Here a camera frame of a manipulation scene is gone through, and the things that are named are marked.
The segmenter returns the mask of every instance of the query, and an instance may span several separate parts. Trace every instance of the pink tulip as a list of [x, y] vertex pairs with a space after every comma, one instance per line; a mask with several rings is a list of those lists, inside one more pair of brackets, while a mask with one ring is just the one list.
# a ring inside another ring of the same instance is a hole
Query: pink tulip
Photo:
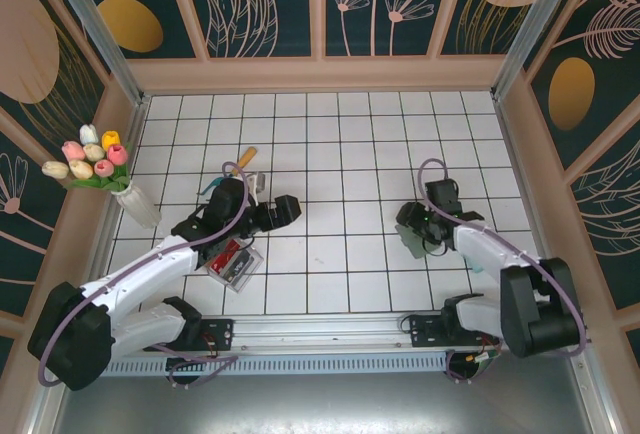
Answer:
[[109, 159], [114, 166], [122, 166], [129, 159], [129, 154], [127, 154], [127, 150], [124, 146], [120, 144], [114, 144], [109, 146], [109, 150], [107, 151], [107, 159]]
[[85, 157], [84, 149], [76, 141], [67, 141], [62, 146], [62, 153], [68, 162], [82, 161]]
[[109, 177], [113, 174], [114, 167], [110, 161], [103, 159], [102, 161], [96, 162], [93, 170], [99, 177]]

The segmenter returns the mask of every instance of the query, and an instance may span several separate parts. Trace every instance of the tulip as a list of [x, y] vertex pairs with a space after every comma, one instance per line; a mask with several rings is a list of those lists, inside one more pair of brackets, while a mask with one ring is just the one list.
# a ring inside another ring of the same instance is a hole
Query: tulip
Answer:
[[114, 171], [113, 164], [111, 163], [111, 161], [107, 161], [106, 159], [96, 162], [96, 165], [93, 166], [93, 169], [100, 177], [109, 177], [113, 174]]
[[69, 166], [64, 162], [47, 161], [42, 165], [42, 173], [54, 179], [64, 179], [69, 174]]
[[120, 144], [120, 136], [116, 131], [107, 131], [102, 135], [102, 148], [106, 151], [109, 150], [114, 144]]
[[62, 146], [62, 153], [67, 161], [82, 161], [84, 159], [84, 150], [76, 141], [67, 141]]
[[83, 147], [84, 153], [87, 155], [87, 160], [91, 162], [99, 161], [100, 159], [104, 159], [104, 149], [102, 149], [97, 144], [87, 144]]
[[78, 179], [89, 179], [93, 177], [93, 168], [91, 164], [88, 164], [84, 161], [79, 161], [74, 159], [73, 161], [69, 161], [69, 167], [71, 168], [71, 172]]
[[124, 146], [114, 144], [107, 151], [107, 159], [113, 162], [114, 166], [122, 166], [127, 162], [127, 159], [129, 159], [129, 154], [127, 154]]
[[85, 124], [80, 128], [80, 143], [83, 146], [87, 144], [98, 144], [99, 142], [98, 131], [96, 131], [93, 124]]

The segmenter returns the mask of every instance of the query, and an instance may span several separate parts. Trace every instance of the small box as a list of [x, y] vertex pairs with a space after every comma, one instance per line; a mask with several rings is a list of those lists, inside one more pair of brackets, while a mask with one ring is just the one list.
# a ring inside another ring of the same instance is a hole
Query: small box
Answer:
[[262, 262], [262, 256], [253, 247], [240, 239], [232, 239], [206, 267], [211, 277], [240, 292]]

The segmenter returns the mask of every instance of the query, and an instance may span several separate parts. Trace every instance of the white tile floor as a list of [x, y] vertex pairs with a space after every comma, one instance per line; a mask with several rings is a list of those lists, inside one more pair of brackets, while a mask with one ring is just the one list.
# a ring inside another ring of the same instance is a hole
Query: white tile floor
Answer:
[[[295, 195], [302, 217], [257, 237], [265, 263], [240, 294], [193, 274], [145, 307], [179, 295], [204, 315], [386, 312], [439, 309], [472, 290], [494, 295], [494, 281], [468, 271], [458, 253], [416, 260], [395, 232], [428, 157], [444, 158], [465, 210], [535, 252], [487, 92], [165, 96], [152, 100], [134, 167], [163, 220], [142, 230], [124, 216], [109, 272], [205, 202], [198, 191], [250, 145], [258, 154], [248, 170], [267, 177], [264, 199]], [[425, 180], [441, 177], [431, 166]]]

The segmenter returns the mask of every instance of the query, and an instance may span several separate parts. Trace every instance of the white vase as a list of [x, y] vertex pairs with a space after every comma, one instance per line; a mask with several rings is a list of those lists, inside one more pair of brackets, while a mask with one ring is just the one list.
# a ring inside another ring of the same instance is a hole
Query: white vase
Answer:
[[129, 183], [124, 191], [111, 192], [122, 206], [143, 229], [153, 229], [160, 224], [160, 210], [151, 202], [151, 199], [133, 182]]

